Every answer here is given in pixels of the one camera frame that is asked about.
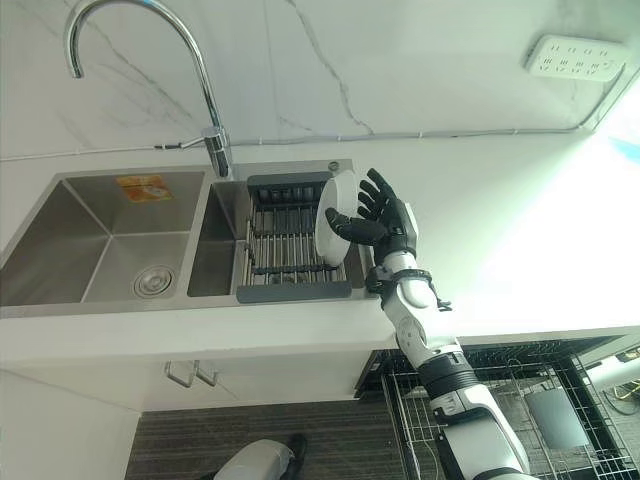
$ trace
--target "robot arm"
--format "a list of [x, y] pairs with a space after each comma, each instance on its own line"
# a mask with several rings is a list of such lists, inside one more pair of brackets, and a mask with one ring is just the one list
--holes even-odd
[[527, 478], [529, 462], [522, 444], [448, 328], [441, 313], [450, 310], [448, 303], [438, 298], [429, 273], [418, 268], [418, 227], [411, 207], [375, 170], [367, 175], [377, 188], [360, 183], [363, 206], [358, 213], [363, 219], [334, 209], [325, 215], [336, 234], [374, 249], [376, 266], [367, 275], [367, 288], [380, 295], [398, 346], [418, 372], [430, 408], [443, 425], [436, 445], [447, 477]]

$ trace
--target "wall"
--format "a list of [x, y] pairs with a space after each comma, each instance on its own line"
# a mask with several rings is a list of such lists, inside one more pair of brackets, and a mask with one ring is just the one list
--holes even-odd
[[[164, 0], [200, 43], [232, 141], [448, 129], [565, 128], [608, 85], [533, 77], [544, 33], [625, 42], [635, 0]], [[180, 39], [112, 5], [82, 30], [86, 78], [62, 34], [75, 0], [0, 3], [0, 157], [172, 143], [209, 124]]]
[[139, 414], [0, 371], [3, 480], [121, 480]]

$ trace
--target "stainless steel sink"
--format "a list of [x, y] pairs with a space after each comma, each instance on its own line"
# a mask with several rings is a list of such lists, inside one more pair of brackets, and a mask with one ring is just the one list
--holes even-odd
[[[328, 163], [244, 165], [236, 181], [202, 167], [59, 174], [0, 254], [0, 317], [239, 305], [247, 178]], [[345, 261], [352, 298], [367, 297], [369, 261], [359, 249]]]
[[0, 305], [175, 293], [203, 174], [163, 174], [170, 198], [142, 202], [131, 201], [118, 178], [55, 185], [2, 269]]

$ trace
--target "sink drain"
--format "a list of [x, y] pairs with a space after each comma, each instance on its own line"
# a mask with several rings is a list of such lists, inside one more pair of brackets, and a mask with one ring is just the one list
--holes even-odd
[[171, 285], [173, 271], [164, 265], [143, 270], [133, 281], [133, 293], [141, 298], [157, 297]]

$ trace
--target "label on sink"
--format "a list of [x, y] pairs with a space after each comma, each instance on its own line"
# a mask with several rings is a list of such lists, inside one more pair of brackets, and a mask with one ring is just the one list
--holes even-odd
[[160, 175], [131, 175], [118, 177], [116, 181], [133, 203], [157, 202], [173, 198]]

